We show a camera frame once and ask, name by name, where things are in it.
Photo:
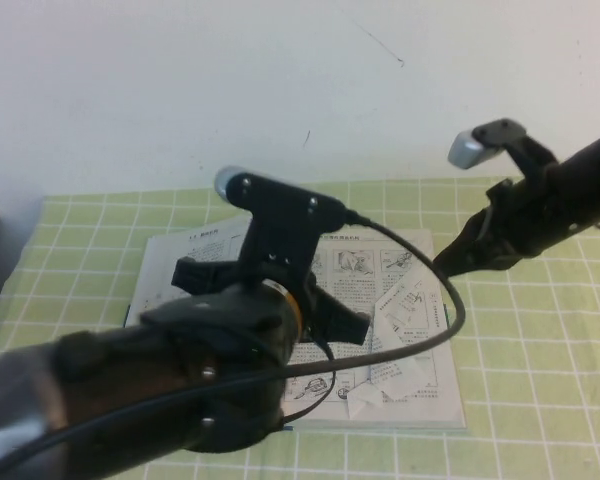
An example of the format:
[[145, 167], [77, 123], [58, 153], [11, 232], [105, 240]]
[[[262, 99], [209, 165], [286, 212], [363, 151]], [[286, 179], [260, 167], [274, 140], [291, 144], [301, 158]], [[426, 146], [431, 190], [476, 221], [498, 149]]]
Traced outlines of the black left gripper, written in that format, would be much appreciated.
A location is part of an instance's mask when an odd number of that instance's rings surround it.
[[367, 316], [351, 311], [323, 290], [312, 271], [305, 273], [275, 261], [249, 266], [244, 261], [177, 260], [171, 285], [191, 295], [219, 293], [233, 285], [270, 280], [281, 285], [297, 304], [302, 331], [328, 342], [361, 345], [368, 332]]

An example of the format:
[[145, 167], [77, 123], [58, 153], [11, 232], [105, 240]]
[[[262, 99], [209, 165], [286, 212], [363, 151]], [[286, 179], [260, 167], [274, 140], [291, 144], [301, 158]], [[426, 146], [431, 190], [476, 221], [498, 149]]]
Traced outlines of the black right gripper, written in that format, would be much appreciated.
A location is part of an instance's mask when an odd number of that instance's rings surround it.
[[574, 180], [548, 177], [537, 189], [525, 180], [502, 181], [488, 198], [489, 205], [434, 258], [446, 276], [507, 270], [580, 231], [580, 188]]

